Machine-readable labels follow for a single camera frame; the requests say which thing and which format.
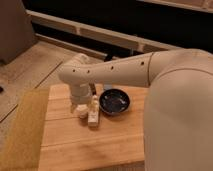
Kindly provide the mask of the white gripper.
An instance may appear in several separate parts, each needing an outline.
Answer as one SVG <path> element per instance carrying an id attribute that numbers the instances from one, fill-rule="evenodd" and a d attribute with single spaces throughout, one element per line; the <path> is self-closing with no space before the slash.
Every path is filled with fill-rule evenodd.
<path id="1" fill-rule="evenodd" d="M 70 85 L 71 111 L 78 106 L 89 105 L 92 101 L 92 92 L 88 84 Z"/>

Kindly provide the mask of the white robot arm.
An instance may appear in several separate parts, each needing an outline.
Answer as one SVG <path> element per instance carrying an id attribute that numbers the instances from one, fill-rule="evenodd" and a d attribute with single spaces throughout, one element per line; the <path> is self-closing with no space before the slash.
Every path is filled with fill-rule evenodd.
<path id="1" fill-rule="evenodd" d="M 90 64 L 78 54 L 59 78 L 75 104 L 90 99 L 90 83 L 146 87 L 146 171 L 213 171 L 213 54 L 200 49 L 151 52 Z"/>

